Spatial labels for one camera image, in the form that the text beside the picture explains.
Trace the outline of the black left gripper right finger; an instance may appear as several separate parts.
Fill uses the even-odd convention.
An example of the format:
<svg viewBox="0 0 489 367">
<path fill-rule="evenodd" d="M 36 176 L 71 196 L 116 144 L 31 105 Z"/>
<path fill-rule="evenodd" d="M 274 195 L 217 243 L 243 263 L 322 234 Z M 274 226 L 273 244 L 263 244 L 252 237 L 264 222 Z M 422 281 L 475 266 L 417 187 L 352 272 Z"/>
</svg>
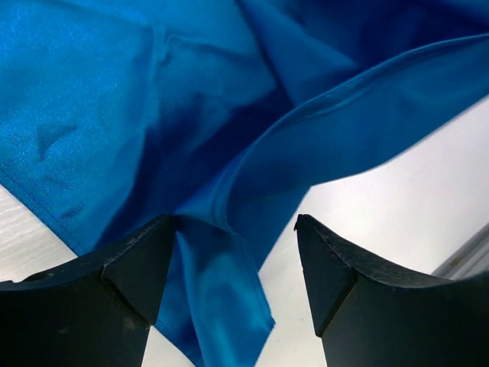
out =
<svg viewBox="0 0 489 367">
<path fill-rule="evenodd" d="M 449 280 L 397 265 L 309 215 L 295 225 L 329 366 L 486 366 L 488 274 Z"/>
</svg>

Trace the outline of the blue satin napkin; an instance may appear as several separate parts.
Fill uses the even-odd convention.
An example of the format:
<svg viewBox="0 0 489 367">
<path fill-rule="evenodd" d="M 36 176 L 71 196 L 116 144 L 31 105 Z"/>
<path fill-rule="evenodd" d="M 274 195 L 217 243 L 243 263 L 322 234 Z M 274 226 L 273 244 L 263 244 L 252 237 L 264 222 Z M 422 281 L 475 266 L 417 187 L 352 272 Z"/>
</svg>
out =
<svg viewBox="0 0 489 367">
<path fill-rule="evenodd" d="M 77 255 L 177 220 L 157 329 L 252 366 L 309 188 L 488 93 L 486 1 L 3 1 L 1 183 Z"/>
</svg>

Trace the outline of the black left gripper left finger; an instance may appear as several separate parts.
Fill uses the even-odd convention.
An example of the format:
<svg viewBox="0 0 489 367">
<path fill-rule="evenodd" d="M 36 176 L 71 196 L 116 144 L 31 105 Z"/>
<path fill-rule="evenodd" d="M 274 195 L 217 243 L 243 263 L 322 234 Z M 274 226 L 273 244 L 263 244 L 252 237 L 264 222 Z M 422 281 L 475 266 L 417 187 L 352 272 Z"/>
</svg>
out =
<svg viewBox="0 0 489 367">
<path fill-rule="evenodd" d="M 175 229 L 160 216 L 84 256 L 1 284 L 3 366 L 140 366 Z"/>
</svg>

